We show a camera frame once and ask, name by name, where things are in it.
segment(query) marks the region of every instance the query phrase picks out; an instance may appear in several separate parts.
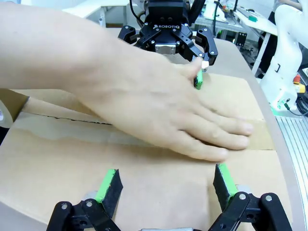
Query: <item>person's arm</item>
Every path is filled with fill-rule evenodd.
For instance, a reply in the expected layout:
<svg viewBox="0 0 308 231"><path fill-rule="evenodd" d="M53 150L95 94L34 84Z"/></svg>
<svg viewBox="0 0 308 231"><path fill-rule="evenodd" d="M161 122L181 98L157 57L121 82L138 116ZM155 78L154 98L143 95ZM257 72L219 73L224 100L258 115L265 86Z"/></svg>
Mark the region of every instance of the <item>person's arm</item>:
<svg viewBox="0 0 308 231"><path fill-rule="evenodd" d="M252 126L193 88L200 59L176 66L86 19L12 3L0 3L0 33L1 88L63 89L124 132L193 158L248 146Z"/></svg>
<svg viewBox="0 0 308 231"><path fill-rule="evenodd" d="M299 2L294 2L291 0L279 0L280 3L282 4L287 4L289 6L293 6L294 8L297 8L298 10L302 11L302 5Z"/></svg>

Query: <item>bolt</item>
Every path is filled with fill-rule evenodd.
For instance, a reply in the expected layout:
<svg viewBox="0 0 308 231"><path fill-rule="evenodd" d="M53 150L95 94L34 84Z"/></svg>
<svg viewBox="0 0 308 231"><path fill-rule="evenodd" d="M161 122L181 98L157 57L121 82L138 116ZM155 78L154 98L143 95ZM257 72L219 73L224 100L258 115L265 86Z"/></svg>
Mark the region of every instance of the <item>bolt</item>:
<svg viewBox="0 0 308 231"><path fill-rule="evenodd" d="M91 207L92 206L92 202L91 201L87 201L87 207Z"/></svg>
<svg viewBox="0 0 308 231"><path fill-rule="evenodd" d="M67 208L67 204L63 204L62 206L61 206L61 209L63 209L63 210L65 210Z"/></svg>
<svg viewBox="0 0 308 231"><path fill-rule="evenodd" d="M271 201L271 200L272 200L272 197L271 197L270 195L267 195L267 196L265 197L265 200Z"/></svg>
<svg viewBox="0 0 308 231"><path fill-rule="evenodd" d="M239 198L240 198L241 200L245 200L245 199L246 199L246 195L245 195L245 194L240 194L240 195L239 195Z"/></svg>

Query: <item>roll of tape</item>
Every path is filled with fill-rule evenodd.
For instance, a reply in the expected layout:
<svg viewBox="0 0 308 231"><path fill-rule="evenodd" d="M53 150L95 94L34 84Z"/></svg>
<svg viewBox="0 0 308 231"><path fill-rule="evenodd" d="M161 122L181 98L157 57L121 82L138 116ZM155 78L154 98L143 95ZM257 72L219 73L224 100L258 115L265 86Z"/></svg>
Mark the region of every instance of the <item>roll of tape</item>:
<svg viewBox="0 0 308 231"><path fill-rule="evenodd" d="M8 89L0 89L0 127L10 128L28 97Z"/></svg>

